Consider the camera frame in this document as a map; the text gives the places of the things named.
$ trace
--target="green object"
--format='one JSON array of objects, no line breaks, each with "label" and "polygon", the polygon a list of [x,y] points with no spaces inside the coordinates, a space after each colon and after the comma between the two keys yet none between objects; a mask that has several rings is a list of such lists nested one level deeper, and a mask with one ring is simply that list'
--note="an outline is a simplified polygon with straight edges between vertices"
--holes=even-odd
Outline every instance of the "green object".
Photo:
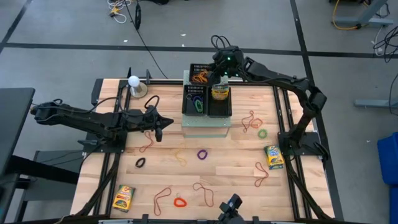
[{"label": "green object", "polygon": [[259,136],[259,138],[261,138],[261,139],[266,138],[267,135],[268,135],[268,132],[267,132],[267,130],[265,130],[265,129],[260,130],[259,133],[258,133],[258,136]]},{"label": "green object", "polygon": [[203,103],[200,100],[195,100],[195,108],[198,113],[203,113]]}]

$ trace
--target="black metal frame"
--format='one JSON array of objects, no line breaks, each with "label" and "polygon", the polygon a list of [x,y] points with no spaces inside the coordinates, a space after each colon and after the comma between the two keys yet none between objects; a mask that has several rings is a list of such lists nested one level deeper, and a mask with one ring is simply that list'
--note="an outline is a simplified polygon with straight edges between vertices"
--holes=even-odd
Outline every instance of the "black metal frame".
[{"label": "black metal frame", "polygon": [[[183,80],[149,80],[150,78],[150,74],[147,74],[146,78],[141,78],[141,81],[146,81],[147,84],[151,84],[151,85],[183,85]],[[96,84],[95,85],[95,89],[101,88],[102,85],[102,81],[97,81],[96,83],[100,83],[100,84]],[[263,83],[248,83],[248,82],[242,82],[242,81],[230,81],[229,83],[230,85],[240,85],[240,86],[270,86],[269,84]],[[119,82],[119,91],[118,91],[118,96],[119,94],[121,94],[121,88],[123,88],[124,86],[127,85],[127,80],[126,79],[122,79]],[[278,88],[276,86],[273,86],[273,91],[274,91],[274,98],[275,98],[275,107],[277,110],[277,118],[278,118],[278,123],[279,123],[279,128],[281,132],[285,131],[285,126],[284,126],[284,119],[283,119],[283,112],[281,109],[281,105],[280,105],[280,98],[279,98],[279,92],[278,92]],[[93,95],[93,97],[98,97],[99,96],[99,92],[97,91],[98,95]],[[293,122],[293,116],[292,116],[292,112],[291,112],[291,107],[290,107],[290,101],[289,101],[289,96],[287,94],[286,90],[282,90],[283,93],[283,97],[284,97],[284,103],[285,103],[285,109],[286,109],[286,113],[287,113],[287,119],[289,122],[289,127],[292,127],[294,122]],[[127,108],[129,107],[129,102],[130,102],[130,94],[127,90],[127,97],[126,97],[126,102],[125,102],[125,106],[127,106]],[[117,161],[120,160],[120,154],[116,154],[115,155],[115,159]],[[302,161],[300,159],[300,156],[296,156],[296,166],[297,166],[297,172],[298,172],[298,177],[301,181],[301,183],[303,183],[304,187],[305,187],[305,177],[304,177],[304,173],[303,173],[303,168],[302,168]],[[101,176],[105,176],[106,171],[107,171],[107,164],[109,164],[109,156],[108,158],[105,156],[104,158],[104,164],[103,164],[103,170],[101,171]],[[304,199],[303,196],[303,203],[304,203],[304,210],[305,210],[305,219],[302,218],[300,216],[300,212],[299,212],[299,205],[297,202],[297,194],[296,194],[296,190],[295,190],[295,184],[293,182],[293,180],[289,177],[289,175],[287,174],[287,179],[288,179],[288,184],[289,184],[289,192],[290,192],[290,198],[291,198],[291,203],[292,203],[292,212],[294,215],[294,219],[295,220],[311,220],[312,219],[312,214],[311,214],[311,208],[308,204],[308,202]],[[108,192],[108,201],[106,204],[106,213],[105,215],[110,217],[110,213],[111,213],[111,205],[112,205],[112,198],[114,195],[114,187],[116,184],[116,176],[113,177],[111,183],[110,183],[110,188],[109,188],[109,192]],[[96,209],[94,210],[94,214],[93,215],[98,215],[97,212],[99,212],[100,209],[100,204],[101,200],[99,199],[96,206]],[[143,218],[142,220],[145,220],[143,223],[147,223],[147,222],[151,222],[151,223],[198,223],[198,220],[151,220],[151,219],[146,219]],[[140,222],[141,220],[138,219],[134,219],[134,222]]]}]

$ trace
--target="wooden table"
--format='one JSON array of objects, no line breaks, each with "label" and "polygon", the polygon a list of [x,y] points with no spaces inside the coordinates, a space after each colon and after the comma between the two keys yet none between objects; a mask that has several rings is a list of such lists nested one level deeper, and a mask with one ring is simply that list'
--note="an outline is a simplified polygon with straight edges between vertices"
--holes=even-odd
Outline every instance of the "wooden table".
[{"label": "wooden table", "polygon": [[[116,96],[118,83],[119,79],[103,80],[99,100]],[[143,133],[129,133],[126,150],[120,160],[116,189],[119,184],[123,184],[135,187],[136,192],[130,211],[124,213],[112,209],[112,218],[141,218],[142,214],[146,213],[149,214],[149,218],[214,220],[221,213],[218,208],[220,203],[227,202],[232,194],[236,193],[243,200],[239,214],[245,220],[251,220],[252,216],[258,216],[260,220],[294,220],[286,170],[268,170],[263,151],[264,146],[278,144],[279,124],[272,87],[233,86],[232,127],[226,138],[210,139],[183,137],[182,85],[149,85],[148,89],[146,97],[132,98],[130,108],[144,110],[145,102],[151,96],[159,95],[158,112],[166,118],[174,119],[174,123],[163,130],[162,142],[155,142],[144,153],[139,152],[139,148],[149,144],[149,140]],[[289,96],[296,123],[302,115],[302,109],[297,97],[293,93],[289,93]],[[282,111],[285,112],[283,97],[281,100]],[[113,106],[114,101],[106,101],[99,105],[97,112],[112,112]],[[265,139],[258,138],[258,129],[249,128],[247,133],[243,133],[241,120],[249,116],[250,110],[254,111],[255,118],[263,120],[261,128],[268,131],[268,137]],[[289,130],[286,114],[284,116],[285,127]],[[307,131],[311,130],[312,123],[307,128]],[[175,153],[180,149],[178,156],[187,161],[185,167],[175,158]],[[201,149],[208,151],[208,157],[204,161],[197,158],[197,152]],[[93,153],[83,164],[71,214],[79,211],[96,190],[103,157],[102,153]],[[135,163],[142,157],[146,158],[146,164],[143,168],[136,169]],[[261,162],[269,173],[269,177],[260,187],[254,186],[255,180],[264,175],[254,167],[257,161]],[[333,216],[322,161],[317,156],[302,156],[302,164],[308,191],[325,213]],[[206,206],[203,190],[192,189],[195,182],[200,182],[214,191],[213,207]],[[155,216],[154,196],[166,187],[172,189],[172,194],[159,199],[162,214]],[[302,197],[297,189],[296,192],[300,214],[303,217]],[[104,213],[107,194],[106,189],[100,213]],[[187,201],[186,207],[174,207],[176,194],[180,194]]]}]

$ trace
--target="concrete floor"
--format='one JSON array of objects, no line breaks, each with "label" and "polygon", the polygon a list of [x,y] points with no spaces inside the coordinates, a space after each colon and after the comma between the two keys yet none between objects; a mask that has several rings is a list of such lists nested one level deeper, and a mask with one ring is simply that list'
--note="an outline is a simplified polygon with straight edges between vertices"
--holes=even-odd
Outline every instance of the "concrete floor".
[{"label": "concrete floor", "polygon": [[[336,30],[330,24],[334,5],[326,0],[295,1],[308,51],[373,52],[371,41],[377,28]],[[24,3],[0,0],[0,39]],[[390,17],[396,24],[382,31],[381,38],[398,25],[398,3],[389,3]],[[242,48],[300,51],[289,0],[171,0],[164,6],[141,2],[141,8],[140,32],[148,46],[211,47],[210,36],[219,34]],[[363,6],[342,4],[338,14],[361,10]],[[132,24],[118,24],[107,15],[106,1],[33,0],[8,43],[142,46]],[[182,78],[190,63],[210,62],[212,55],[177,51],[153,54],[169,78]],[[271,70],[306,75],[301,56],[247,55]],[[315,83],[328,97],[322,113],[346,221],[389,223],[389,189],[381,179],[376,143],[397,131],[398,119],[387,110],[355,108],[353,101],[386,99],[398,72],[395,62],[310,57]],[[0,88],[34,87],[35,103],[62,98],[73,106],[89,108],[95,79],[125,77],[128,67],[137,75],[148,68],[153,77],[162,78],[145,51],[5,47],[0,53]],[[43,133],[50,138],[42,139]],[[84,137],[83,132],[74,129],[37,125],[28,116],[14,154],[32,159],[36,150],[81,149],[76,141]],[[8,222],[14,219],[18,195],[21,193],[14,197]],[[61,217],[68,214],[70,205],[70,201],[34,202],[28,204],[24,220]]]}]

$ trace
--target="crayola box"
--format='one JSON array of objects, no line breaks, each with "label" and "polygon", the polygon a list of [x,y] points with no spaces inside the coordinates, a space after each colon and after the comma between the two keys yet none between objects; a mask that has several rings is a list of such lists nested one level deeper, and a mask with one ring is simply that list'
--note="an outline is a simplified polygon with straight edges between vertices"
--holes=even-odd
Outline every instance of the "crayola box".
[{"label": "crayola box", "polygon": [[128,212],[131,205],[132,196],[134,195],[134,187],[119,185],[119,190],[113,201],[113,207],[122,212]]},{"label": "crayola box", "polygon": [[266,146],[264,151],[267,155],[268,168],[270,170],[283,169],[285,161],[279,146]]}]

